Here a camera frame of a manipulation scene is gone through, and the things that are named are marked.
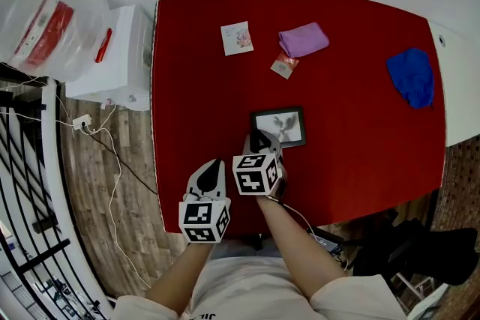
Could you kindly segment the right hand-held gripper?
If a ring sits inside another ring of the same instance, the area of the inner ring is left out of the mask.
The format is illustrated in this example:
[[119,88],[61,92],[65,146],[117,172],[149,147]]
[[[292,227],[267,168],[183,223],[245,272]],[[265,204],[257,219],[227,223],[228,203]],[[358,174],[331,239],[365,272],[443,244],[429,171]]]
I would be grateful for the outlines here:
[[267,131],[259,130],[258,139],[257,132],[253,131],[246,136],[242,153],[245,155],[234,156],[232,160],[232,171],[239,194],[283,197],[287,186],[287,172],[277,159],[277,156],[282,155],[278,138]]

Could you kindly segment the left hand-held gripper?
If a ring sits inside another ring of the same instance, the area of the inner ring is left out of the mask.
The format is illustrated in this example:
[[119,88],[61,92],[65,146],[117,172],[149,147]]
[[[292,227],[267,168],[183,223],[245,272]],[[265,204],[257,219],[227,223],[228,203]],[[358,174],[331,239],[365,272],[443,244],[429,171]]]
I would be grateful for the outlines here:
[[220,243],[230,223],[231,200],[197,196],[204,194],[227,194],[225,163],[222,159],[208,161],[190,176],[187,193],[179,203],[178,210],[178,226],[190,243]]

